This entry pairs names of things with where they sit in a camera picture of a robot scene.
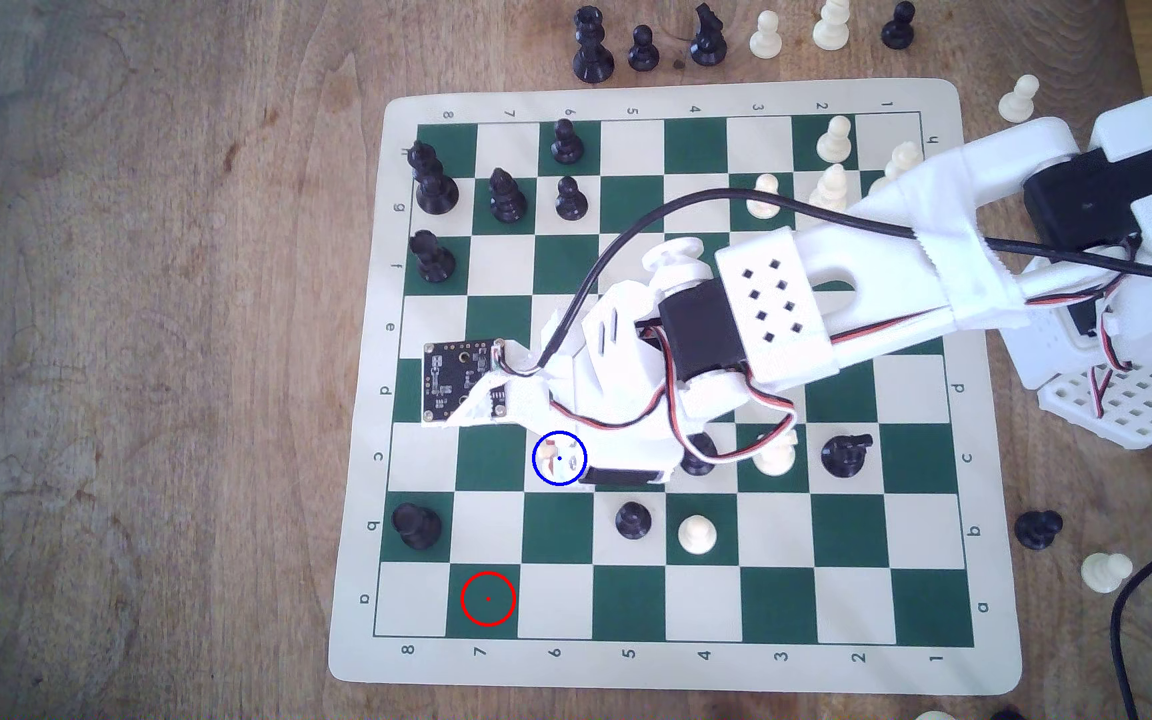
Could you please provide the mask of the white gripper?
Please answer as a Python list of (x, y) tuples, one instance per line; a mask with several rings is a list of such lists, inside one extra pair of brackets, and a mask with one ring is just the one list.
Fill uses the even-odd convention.
[(558, 484), (662, 487), (718, 450), (705, 424), (737, 403), (721, 281), (621, 281), (581, 310), (536, 391), (536, 471)]

